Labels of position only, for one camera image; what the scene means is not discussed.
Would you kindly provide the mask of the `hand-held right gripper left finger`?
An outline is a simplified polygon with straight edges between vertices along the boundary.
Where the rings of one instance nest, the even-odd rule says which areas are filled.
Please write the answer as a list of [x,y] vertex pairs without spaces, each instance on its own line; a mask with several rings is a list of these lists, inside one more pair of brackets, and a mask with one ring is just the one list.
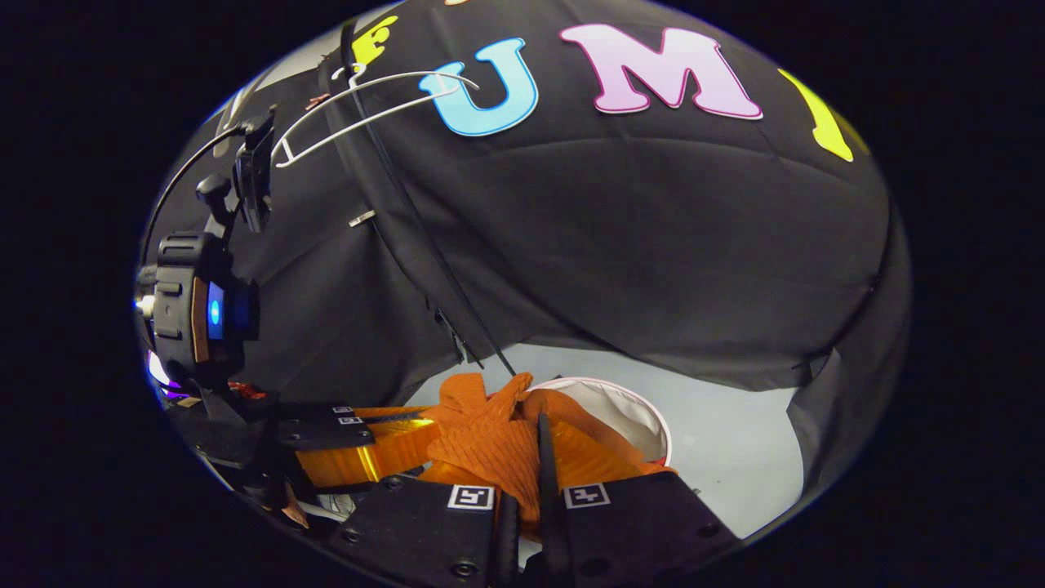
[[369,484],[330,550],[393,588],[518,588],[518,502],[493,485],[398,474]]

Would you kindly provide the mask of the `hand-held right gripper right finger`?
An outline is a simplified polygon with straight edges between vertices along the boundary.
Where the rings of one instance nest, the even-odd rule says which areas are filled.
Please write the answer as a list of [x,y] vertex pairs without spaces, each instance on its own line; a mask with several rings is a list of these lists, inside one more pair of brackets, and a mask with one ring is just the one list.
[[539,416],[539,532],[551,588],[661,588],[743,541],[675,473],[558,484],[551,421]]

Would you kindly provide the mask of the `orange ribbed jacket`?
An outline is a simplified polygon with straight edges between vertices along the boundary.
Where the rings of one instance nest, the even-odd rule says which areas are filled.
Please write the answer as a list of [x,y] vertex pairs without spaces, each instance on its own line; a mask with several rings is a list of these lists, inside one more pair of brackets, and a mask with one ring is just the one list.
[[551,424],[560,488],[608,483],[671,470],[648,458],[612,425],[560,390],[532,387],[520,372],[493,394],[482,373],[456,373],[439,391],[439,404],[423,411],[439,430],[428,446],[432,462],[420,479],[491,485],[500,497],[518,500],[520,535],[538,542],[542,521],[539,492],[538,421]]

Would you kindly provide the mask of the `pink laundry hamper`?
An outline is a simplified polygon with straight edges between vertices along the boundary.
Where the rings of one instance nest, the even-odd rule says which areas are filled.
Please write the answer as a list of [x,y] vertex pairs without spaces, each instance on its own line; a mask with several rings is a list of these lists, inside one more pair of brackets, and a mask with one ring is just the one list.
[[590,416],[627,439],[649,464],[671,465],[674,443],[669,424],[653,402],[632,390],[597,377],[556,377],[528,390],[558,390]]

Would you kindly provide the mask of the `black backdrop cloth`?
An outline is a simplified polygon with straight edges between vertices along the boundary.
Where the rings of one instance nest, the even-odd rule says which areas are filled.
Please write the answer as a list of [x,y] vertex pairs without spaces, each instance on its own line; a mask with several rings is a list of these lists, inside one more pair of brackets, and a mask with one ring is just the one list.
[[358,97],[516,371],[530,345],[795,390],[803,491],[843,476],[891,402],[911,314],[903,224],[846,119],[652,0],[404,0],[358,20],[357,90],[342,29],[291,75],[246,83],[171,164],[269,105],[302,154],[272,171],[266,231],[233,234],[262,304],[243,379],[382,405],[460,359],[500,362],[359,127]]

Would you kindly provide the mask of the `black clothes rail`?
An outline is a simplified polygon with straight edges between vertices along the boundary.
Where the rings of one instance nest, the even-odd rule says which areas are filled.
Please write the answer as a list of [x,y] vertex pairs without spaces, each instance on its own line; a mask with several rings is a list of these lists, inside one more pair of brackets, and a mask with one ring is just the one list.
[[[347,64],[347,66],[349,67],[350,74],[349,74],[348,86],[352,90],[357,90],[362,88],[362,84],[358,81],[358,78],[365,74],[365,70],[367,67],[366,64],[356,58],[355,50],[351,47],[352,41],[354,40],[355,36],[356,25],[358,25],[358,20],[350,21],[344,24],[342,29],[342,48],[343,48],[342,52],[343,52],[344,63]],[[518,373],[515,372],[513,366],[506,358],[504,351],[500,347],[500,343],[497,343],[496,339],[493,338],[493,335],[489,331],[489,328],[486,327],[484,320],[482,320],[481,313],[479,313],[478,310],[474,308],[473,302],[471,302],[471,300],[468,298],[466,290],[464,290],[462,284],[460,284],[459,279],[456,277],[451,265],[449,265],[447,257],[444,256],[444,253],[442,249],[439,246],[437,239],[434,238],[432,231],[429,231],[428,224],[425,222],[425,219],[423,219],[423,216],[421,215],[417,205],[415,205],[415,202],[408,193],[407,184],[404,184],[404,177],[402,174],[402,171],[400,171],[397,165],[394,163],[391,154],[387,149],[387,145],[385,145],[384,143],[380,132],[377,131],[375,127],[373,127],[373,124],[377,122],[378,115],[377,114],[370,115],[368,113],[366,105],[363,104],[361,98],[354,97],[353,101],[356,105],[356,109],[358,109],[361,115],[359,127],[362,127],[362,130],[368,130],[368,135],[370,136],[370,139],[373,142],[374,149],[376,149],[378,158],[380,158],[380,162],[382,164],[385,171],[387,172],[389,182],[392,183],[392,186],[396,191],[397,197],[400,201],[402,201],[402,205],[407,208],[408,215],[411,217],[413,224],[416,227],[416,230],[421,235],[422,241],[425,242],[426,249],[429,250],[429,256],[433,257],[434,261],[436,261],[436,265],[438,266],[441,275],[443,275],[443,279],[445,280],[445,282],[447,282],[449,290],[452,290],[454,297],[456,298],[456,302],[458,302],[460,308],[465,313],[465,315],[468,316],[468,320],[474,324],[478,331],[482,335],[482,339],[484,339],[486,344],[490,347],[490,349],[494,353],[494,356],[496,356],[500,359],[500,364],[503,364],[504,368],[506,368],[506,371],[509,374],[509,376],[518,375]]]

